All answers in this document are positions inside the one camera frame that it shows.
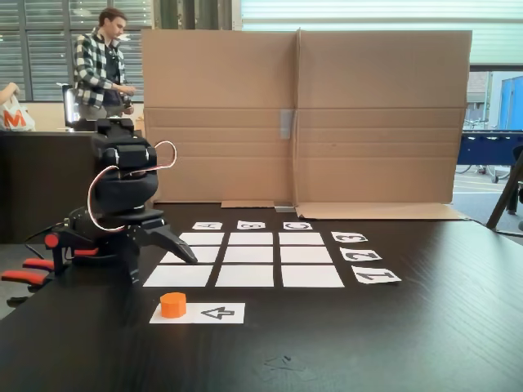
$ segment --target window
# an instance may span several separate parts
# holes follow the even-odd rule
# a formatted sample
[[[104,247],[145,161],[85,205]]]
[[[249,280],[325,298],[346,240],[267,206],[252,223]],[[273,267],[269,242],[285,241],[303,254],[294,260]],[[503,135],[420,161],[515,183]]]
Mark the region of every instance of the window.
[[[61,31],[27,33],[29,66],[34,100],[61,100],[57,83],[69,82],[67,73],[65,34]]]
[[[473,65],[523,65],[521,0],[240,0],[242,30],[471,30]]]
[[[22,100],[62,101],[57,83],[73,82],[73,43],[98,25],[109,4],[126,13],[126,79],[143,100],[141,29],[151,26],[151,0],[0,0],[0,88],[20,87]]]
[[[0,31],[0,88],[14,82],[20,88],[21,100],[25,99],[24,71],[20,53],[20,35],[14,32]]]

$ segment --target cardboard backdrop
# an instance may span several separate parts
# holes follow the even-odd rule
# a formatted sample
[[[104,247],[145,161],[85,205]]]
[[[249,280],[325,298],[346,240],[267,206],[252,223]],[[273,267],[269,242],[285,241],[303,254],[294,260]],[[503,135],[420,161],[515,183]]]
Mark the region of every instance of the cardboard backdrop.
[[[458,217],[438,203],[452,198],[470,44],[463,31],[144,31],[147,136],[179,153],[159,201]]]

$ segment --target printed arrow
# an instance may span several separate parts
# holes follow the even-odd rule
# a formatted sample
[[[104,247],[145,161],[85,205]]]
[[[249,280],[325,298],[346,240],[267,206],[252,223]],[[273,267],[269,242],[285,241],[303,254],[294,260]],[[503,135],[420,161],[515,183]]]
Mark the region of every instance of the printed arrow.
[[[226,310],[225,306],[222,306],[221,308],[216,308],[212,310],[205,310],[202,312],[202,314],[212,317],[213,319],[221,320],[223,316],[234,316],[235,312],[233,310]]]

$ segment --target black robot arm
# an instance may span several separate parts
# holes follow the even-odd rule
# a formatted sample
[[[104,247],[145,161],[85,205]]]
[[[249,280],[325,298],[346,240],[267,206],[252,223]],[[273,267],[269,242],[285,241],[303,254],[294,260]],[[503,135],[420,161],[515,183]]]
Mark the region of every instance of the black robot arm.
[[[145,207],[158,189],[159,167],[156,149],[135,136],[132,121],[98,120],[92,145],[95,172],[114,169],[93,181],[89,207],[71,212],[64,224],[49,234],[56,238],[46,241],[53,249],[55,274],[64,269],[62,255],[67,248],[73,265],[119,263],[134,283],[139,281],[138,258],[143,246],[155,245],[186,263],[197,263],[190,247],[170,230],[163,212]]]

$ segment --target white paper card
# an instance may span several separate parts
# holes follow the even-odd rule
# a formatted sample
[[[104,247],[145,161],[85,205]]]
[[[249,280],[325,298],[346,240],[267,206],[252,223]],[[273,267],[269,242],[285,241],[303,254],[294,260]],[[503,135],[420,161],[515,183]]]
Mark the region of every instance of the white paper card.
[[[238,220],[238,230],[254,230],[254,229],[265,229],[265,223],[263,222],[244,222]]]
[[[400,282],[401,279],[394,275],[390,270],[383,268],[363,268],[363,267],[352,267],[354,275],[358,282],[371,284],[371,283],[388,283],[388,282]]]
[[[310,223],[306,222],[284,222],[284,229],[286,230],[312,230]]]
[[[162,306],[154,310],[151,324],[243,324],[245,304],[239,303],[188,303],[186,313],[177,318],[162,317]]]
[[[333,237],[339,243],[362,243],[368,241],[363,234],[358,233],[340,233],[338,231],[332,231]]]
[[[180,239],[187,245],[221,245],[223,233],[182,233]]]
[[[282,265],[284,287],[344,287],[334,265]]]
[[[272,265],[222,265],[216,287],[273,287]]]
[[[159,265],[144,287],[205,287],[212,265]]]
[[[326,247],[281,247],[279,249],[282,264],[332,263]]]
[[[220,247],[190,247],[198,259],[198,262],[201,264],[214,263],[218,256],[218,251]],[[160,261],[160,264],[187,264],[180,257],[174,255],[171,252],[167,254]]]
[[[279,233],[280,245],[323,245],[320,233]]]
[[[224,263],[272,263],[272,247],[228,247]]]
[[[361,249],[345,249],[340,247],[343,258],[347,261],[372,261],[381,260],[382,258],[375,252]]]
[[[221,225],[221,222],[196,222],[193,230],[219,230]]]
[[[231,233],[229,245],[272,245],[272,233]]]

